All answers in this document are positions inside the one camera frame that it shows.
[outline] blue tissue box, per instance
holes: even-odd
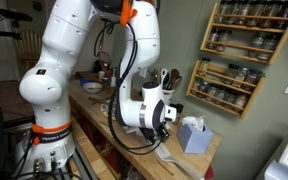
[[[204,131],[197,131],[191,124],[184,124],[180,127],[177,138],[184,153],[203,154],[211,142],[213,132],[204,125]]]

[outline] spice jar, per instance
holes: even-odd
[[[237,70],[239,68],[240,67],[238,65],[229,64],[224,75],[229,77],[229,78],[235,78]],[[223,80],[223,83],[225,83],[225,84],[232,84],[232,82],[233,82],[233,80],[231,80],[231,79],[224,79]]]
[[[201,85],[202,83],[203,83],[203,79],[202,79],[202,78],[200,78],[200,77],[196,78],[196,79],[195,79],[195,82],[194,82],[194,84],[193,84],[193,89],[194,89],[194,90],[198,90],[199,87],[200,87],[200,85]],[[192,93],[193,95],[196,94],[196,91],[194,91],[194,90],[191,91],[191,93]]]
[[[265,32],[257,32],[255,37],[252,39],[251,47],[261,48],[263,43],[264,43],[265,36],[266,36]],[[256,51],[256,50],[249,50],[248,51],[248,56],[251,57],[251,58],[255,58],[256,55],[257,55],[257,52],[258,51]]]
[[[215,104],[221,104],[221,101],[219,101],[218,99],[224,99],[225,95],[226,95],[226,88],[223,86],[219,86],[218,89],[216,90],[216,93],[214,94],[214,96],[217,99],[214,99],[213,102]]]
[[[212,96],[215,95],[216,91],[217,91],[217,85],[213,83],[209,84],[206,92],[209,96],[205,96],[204,97],[205,100],[212,101],[213,100]]]
[[[252,1],[251,5],[252,5],[252,10],[249,15],[261,16],[265,9],[266,4],[263,1]],[[259,22],[259,19],[256,19],[256,18],[248,19],[246,22],[246,26],[256,27],[258,22]]]
[[[237,91],[233,90],[233,89],[229,89],[227,90],[227,93],[224,97],[224,101],[233,104],[236,100],[237,97]],[[227,108],[227,109],[232,109],[232,106],[230,104],[224,103],[222,102],[222,106]]]
[[[252,5],[248,1],[244,1],[241,3],[241,8],[239,9],[238,15],[246,16],[250,13],[252,8]],[[235,24],[237,25],[244,25],[246,22],[245,17],[239,17],[236,21]]]
[[[240,68],[237,71],[236,76],[234,78],[234,79],[239,80],[239,81],[233,81],[232,86],[241,87],[241,85],[242,85],[241,81],[244,81],[247,73],[248,73],[248,69],[247,68],[245,68],[245,67]]]
[[[245,2],[245,1],[234,1],[232,2],[232,11],[231,11],[231,15],[237,15],[238,12],[240,11],[240,8],[241,8],[241,5],[242,3]],[[236,17],[227,17],[225,18],[225,23],[226,24],[234,24],[235,21],[236,21]]]
[[[278,17],[288,18],[288,1],[282,3],[281,10],[277,13]],[[273,28],[286,29],[288,21],[278,20],[274,21]]]
[[[218,42],[225,43],[226,41],[228,41],[230,39],[231,34],[232,34],[232,31],[230,31],[230,30],[221,31],[220,32],[220,38],[219,38]],[[223,52],[224,50],[225,50],[225,45],[218,44],[216,46],[216,51]]]
[[[210,58],[202,58],[201,64],[199,69],[202,71],[198,71],[197,73],[201,76],[205,76],[208,66],[210,65],[211,59]]]
[[[272,16],[276,16],[278,10],[280,9],[280,5],[281,5],[281,1],[269,1],[267,2],[267,7],[264,10],[262,16],[268,16],[268,17],[272,17]],[[258,26],[260,28],[269,28],[272,25],[272,20],[270,19],[262,19]]]
[[[264,40],[264,43],[263,43],[261,49],[274,50],[276,48],[279,40],[280,40],[279,36],[276,36],[276,35],[267,36]],[[262,60],[262,61],[268,61],[271,58],[271,56],[272,56],[272,53],[259,52],[257,55],[257,58],[259,60]]]
[[[208,38],[209,41],[218,41],[219,37],[220,37],[220,31],[218,29],[212,29],[210,37]],[[208,43],[206,45],[207,49],[215,49],[216,48],[216,44],[214,43]]]
[[[240,108],[244,108],[248,101],[248,97],[245,93],[239,93],[234,101],[234,105]],[[233,111],[240,112],[241,110],[238,108],[233,108]]]
[[[257,84],[257,82],[260,79],[260,77],[262,76],[262,74],[263,74],[262,71],[259,71],[256,69],[250,69],[248,74],[245,77],[244,82],[247,82],[250,84]],[[242,84],[241,88],[246,90],[246,91],[250,91],[250,90],[253,90],[254,87],[249,86],[247,84]]]
[[[220,2],[220,6],[218,7],[217,14],[230,14],[231,13],[231,6],[232,3],[228,0],[222,0]],[[224,17],[223,16],[216,16],[214,18],[215,23],[224,23]]]
[[[206,93],[207,88],[208,88],[208,82],[203,81],[203,83],[200,85],[200,87],[199,87],[198,90],[199,90],[200,92]],[[200,97],[200,98],[203,98],[203,97],[204,97],[204,95],[201,94],[201,93],[196,93],[196,96],[197,96],[197,97]]]

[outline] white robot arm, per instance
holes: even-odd
[[[144,102],[130,98],[132,76],[156,61],[160,40],[153,6],[144,1],[128,3],[128,0],[56,1],[43,35],[41,57],[20,84],[20,93],[32,104],[35,122],[33,140],[27,136],[16,147],[16,162],[27,156],[17,174],[31,172],[36,161],[43,164],[43,171],[61,168],[73,154],[67,92],[72,70],[92,23],[99,18],[119,20],[124,7],[136,9],[137,14],[133,14],[128,24],[123,23],[126,52],[120,63],[117,120],[122,126],[148,129],[159,127],[165,119],[175,120],[176,110],[164,105],[162,87],[157,83],[143,86]]]

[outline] wooden counter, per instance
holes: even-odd
[[[98,94],[87,94],[79,85],[78,80],[73,80],[69,85],[69,96],[71,105],[82,113],[89,121],[125,156],[130,163],[142,173],[147,179],[191,179],[185,172],[175,164],[162,161],[155,152],[147,155],[134,155],[123,149],[113,139],[108,127],[107,118],[100,112],[100,104],[88,100],[88,97],[107,98],[110,96],[109,89],[104,89]],[[121,141],[128,147],[139,147],[147,145],[143,137],[134,133],[127,134],[125,130],[113,122],[114,130]],[[178,127],[172,126],[168,130],[171,137],[164,143],[172,156],[195,170],[201,175],[205,175],[215,152],[222,140],[222,137],[214,133],[210,145],[205,154],[185,154],[177,140],[176,132]],[[143,153],[149,149],[142,149],[138,152]]]
[[[80,125],[73,117],[73,137],[75,143],[79,144],[82,151],[84,152],[87,161],[90,163],[98,179],[111,180],[115,179],[111,171],[107,168],[106,164],[102,160],[101,156],[96,151],[93,144],[89,141],[85,133],[83,132]],[[72,172],[79,174],[73,160],[70,160]]]

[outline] wooden spice rack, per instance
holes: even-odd
[[[217,10],[218,10],[219,5],[217,3],[215,3],[213,10],[212,10],[212,14],[211,14],[211,18],[209,19],[205,34],[204,34],[204,38],[203,38],[203,42],[201,44],[200,49],[202,51],[207,51],[207,52],[211,52],[211,53],[216,53],[216,54],[221,54],[221,55],[225,55],[225,56],[231,56],[231,57],[235,57],[235,58],[239,58],[239,59],[243,59],[243,60],[249,60],[249,61],[255,61],[255,62],[259,62],[259,63],[264,63],[264,64],[273,64],[274,61],[276,60],[279,52],[281,51],[285,41],[288,38],[288,26],[287,28],[284,29],[274,29],[274,28],[259,28],[259,27],[247,27],[247,26],[243,26],[243,25],[229,25],[229,24],[220,24],[220,23],[214,23],[214,18],[217,16],[221,16],[221,17],[243,17],[243,18],[252,18],[252,19],[270,19],[270,20],[283,20],[283,21],[288,21],[288,18],[283,18],[283,17],[268,17],[268,16],[242,16],[242,15],[223,15],[223,14],[216,14]],[[216,28],[220,28],[220,29],[230,29],[230,30],[234,30],[234,31],[264,31],[264,32],[268,32],[268,33],[273,33],[273,34],[280,34],[281,35],[281,39],[278,43],[278,45],[276,46],[274,51],[268,51],[268,50],[264,50],[264,49],[259,49],[259,48],[253,48],[250,47],[248,44],[250,44],[250,42],[246,42],[247,45],[243,45],[243,44],[234,44],[234,43],[230,43],[230,42],[214,42],[214,41],[208,41],[211,31],[212,29],[216,29]],[[213,49],[208,49],[206,48],[206,45],[208,43],[212,42],[213,44],[219,44],[219,45],[224,45],[230,48],[234,48],[234,49],[239,49],[241,50],[241,53],[232,53],[232,52],[219,52]],[[261,61],[257,58],[250,58],[248,57],[246,54],[247,50],[256,50],[258,52],[268,52],[271,53],[271,58],[268,61]]]
[[[251,105],[252,105],[252,103],[253,103],[253,101],[254,101],[254,99],[255,99],[255,97],[256,97],[259,89],[260,89],[260,87],[262,86],[265,78],[261,77],[256,85],[250,84],[250,83],[246,83],[244,81],[238,81],[236,79],[229,78],[229,77],[224,75],[224,73],[226,72],[227,68],[224,68],[224,67],[221,67],[221,66],[217,66],[217,65],[214,65],[214,64],[210,64],[209,67],[208,67],[208,70],[204,71],[204,72],[206,72],[206,75],[202,76],[202,75],[198,74],[198,72],[203,71],[203,70],[199,69],[200,62],[201,62],[200,60],[196,61],[196,64],[195,64],[195,67],[194,67],[194,70],[193,70],[193,73],[192,73],[192,76],[191,76],[191,79],[190,79],[190,83],[189,83],[189,86],[187,88],[186,96],[191,96],[191,97],[193,97],[195,99],[203,101],[203,102],[205,102],[207,104],[211,104],[211,105],[213,105],[213,106],[215,106],[215,107],[217,107],[217,108],[219,108],[221,110],[224,110],[224,111],[226,111],[228,113],[231,113],[231,114],[233,114],[235,116],[238,116],[240,119],[244,119],[246,114],[247,114],[247,112],[249,111],[249,109],[250,109],[250,107],[251,107]],[[212,101],[207,101],[204,98],[200,98],[200,97],[196,96],[193,93],[199,93],[199,94],[202,94],[203,96],[210,97],[209,94],[201,92],[201,91],[199,91],[197,89],[194,89],[195,79],[198,78],[198,77],[203,78],[204,81],[207,81],[207,82],[210,82],[210,83],[215,83],[217,85],[224,86],[224,87],[229,88],[229,89],[234,89],[234,90],[236,90],[238,92],[246,93],[249,96],[249,99],[248,99],[245,107],[244,108],[240,108],[240,107],[238,107],[238,106],[236,106],[234,104],[228,103],[228,102],[226,102],[224,100],[221,100],[221,99],[218,99],[218,98],[216,98],[214,96],[211,96],[212,99],[215,99],[215,100],[219,101],[221,104],[227,104],[227,105],[229,105],[229,106],[231,106],[231,107],[233,107],[235,109],[239,109],[240,110],[240,112],[236,112],[236,111],[233,111],[231,109],[225,108],[222,105],[215,104]],[[238,87],[235,87],[235,86],[232,86],[232,85],[225,84],[225,83],[222,82],[223,79],[234,80],[234,81],[240,82],[242,84],[246,84],[248,86],[253,87],[253,90],[252,91],[246,91],[246,90],[244,90],[242,88],[238,88]]]

